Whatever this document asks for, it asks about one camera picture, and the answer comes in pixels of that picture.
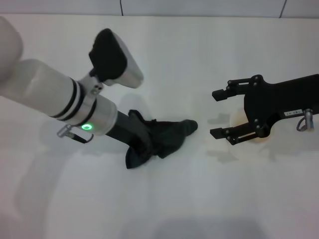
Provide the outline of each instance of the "green indicator light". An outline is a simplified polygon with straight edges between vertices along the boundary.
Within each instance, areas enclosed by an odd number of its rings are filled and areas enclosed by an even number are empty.
[[[84,130],[91,130],[93,127],[90,125],[90,124],[84,124],[84,125],[82,125],[82,129],[84,129]]]

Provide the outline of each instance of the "white wall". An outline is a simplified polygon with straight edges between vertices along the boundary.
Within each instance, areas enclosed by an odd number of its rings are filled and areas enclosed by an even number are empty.
[[[122,0],[124,15],[279,17],[284,0]]]
[[[317,0],[122,0],[124,15],[319,17]],[[120,0],[0,0],[0,13],[122,15]]]
[[[24,58],[73,79],[91,69],[96,34],[112,28],[145,82],[102,94],[124,113],[193,119],[199,129],[175,154],[129,171],[124,144],[59,139],[62,123],[0,98],[1,239],[318,239],[318,132],[299,133],[298,119],[288,119],[269,141],[230,146],[209,130],[228,126],[243,107],[241,96],[212,98],[227,80],[262,74],[276,83],[318,73],[319,20],[7,18],[22,35]]]
[[[121,15],[119,0],[0,0],[0,13]]]
[[[288,0],[283,17],[319,17],[319,1]]]

